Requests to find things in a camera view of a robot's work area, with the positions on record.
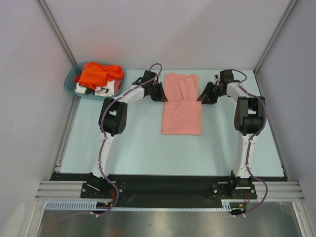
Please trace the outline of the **salmon pink t shirt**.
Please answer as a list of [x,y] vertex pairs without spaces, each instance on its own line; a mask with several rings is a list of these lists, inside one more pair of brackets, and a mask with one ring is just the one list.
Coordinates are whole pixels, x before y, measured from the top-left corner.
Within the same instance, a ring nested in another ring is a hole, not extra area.
[[168,73],[164,77],[163,135],[202,135],[199,76]]

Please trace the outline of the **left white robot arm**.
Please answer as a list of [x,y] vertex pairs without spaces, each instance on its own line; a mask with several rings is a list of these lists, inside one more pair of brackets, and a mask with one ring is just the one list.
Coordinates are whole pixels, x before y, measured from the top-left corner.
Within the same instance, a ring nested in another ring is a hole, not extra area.
[[104,179],[109,176],[108,155],[113,141],[126,128],[127,109],[146,96],[155,102],[167,101],[161,82],[146,85],[134,84],[122,95],[104,99],[98,121],[101,130],[101,144],[97,161],[92,170],[93,176]]

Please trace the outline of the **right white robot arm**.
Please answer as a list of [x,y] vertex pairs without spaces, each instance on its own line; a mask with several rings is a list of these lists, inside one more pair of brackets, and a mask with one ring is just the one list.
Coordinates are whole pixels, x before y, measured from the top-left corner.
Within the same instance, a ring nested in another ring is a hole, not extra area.
[[238,134],[238,147],[228,193],[233,198],[239,198],[254,178],[251,173],[254,147],[267,123],[265,98],[250,93],[240,82],[233,81],[228,84],[208,82],[197,100],[213,105],[221,96],[231,97],[236,102],[234,127]]

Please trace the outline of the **red garment in basket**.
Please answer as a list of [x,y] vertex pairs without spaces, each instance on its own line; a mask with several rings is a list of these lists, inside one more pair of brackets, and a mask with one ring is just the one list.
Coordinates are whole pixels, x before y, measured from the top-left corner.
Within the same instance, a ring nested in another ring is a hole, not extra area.
[[115,81],[114,87],[115,87],[115,90],[116,90],[116,91],[119,91],[119,90],[120,90],[120,88],[122,87],[122,83],[123,83],[123,80],[122,80],[122,79]]

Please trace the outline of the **white t shirt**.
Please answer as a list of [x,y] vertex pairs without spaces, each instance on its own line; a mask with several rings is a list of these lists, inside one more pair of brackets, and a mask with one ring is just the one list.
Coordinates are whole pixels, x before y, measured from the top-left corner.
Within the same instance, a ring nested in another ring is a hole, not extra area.
[[106,86],[96,87],[96,89],[91,89],[77,83],[75,92],[93,96],[113,96],[115,89],[115,81],[110,81]]

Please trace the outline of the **orange t shirt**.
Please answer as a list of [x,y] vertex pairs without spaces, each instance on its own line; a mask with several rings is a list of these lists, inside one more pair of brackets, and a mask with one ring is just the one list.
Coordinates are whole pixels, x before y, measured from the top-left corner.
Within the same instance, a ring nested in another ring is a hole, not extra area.
[[89,62],[77,83],[90,89],[96,89],[97,87],[107,86],[112,81],[122,80],[124,77],[125,72],[122,66]]

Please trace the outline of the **blue plastic laundry basket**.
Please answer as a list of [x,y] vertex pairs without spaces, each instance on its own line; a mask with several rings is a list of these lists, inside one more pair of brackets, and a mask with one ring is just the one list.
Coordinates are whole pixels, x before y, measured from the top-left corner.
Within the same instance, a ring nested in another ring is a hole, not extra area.
[[[75,89],[76,89],[76,84],[77,84],[77,81],[80,77],[80,75],[82,74],[86,64],[89,63],[89,62],[84,62],[84,63],[79,63],[77,64],[76,66],[74,66],[70,72],[68,73],[65,81],[64,81],[64,88],[66,91],[68,92],[71,92],[79,97],[82,97],[82,98],[89,98],[89,99],[96,99],[96,100],[103,100],[104,97],[106,96],[93,96],[93,95],[87,95],[87,94],[81,94],[81,93],[76,93],[75,92]],[[115,97],[115,96],[118,96],[120,95],[120,93],[122,92],[122,89],[123,89],[123,85],[125,83],[125,79],[127,77],[127,72],[126,70],[123,68],[124,72],[125,72],[125,77],[123,80],[123,83],[122,83],[122,87],[120,88],[119,91],[116,91],[115,90],[115,94],[113,96],[109,96],[109,97]]]

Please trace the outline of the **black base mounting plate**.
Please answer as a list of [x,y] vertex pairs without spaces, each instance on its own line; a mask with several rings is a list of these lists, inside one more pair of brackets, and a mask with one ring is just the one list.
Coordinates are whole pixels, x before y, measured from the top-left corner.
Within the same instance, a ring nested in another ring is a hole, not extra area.
[[123,208],[215,208],[223,199],[256,200],[265,184],[286,181],[285,177],[261,177],[249,188],[240,189],[228,176],[110,175],[110,184],[89,174],[54,172],[50,180],[80,182],[81,199],[116,200]]

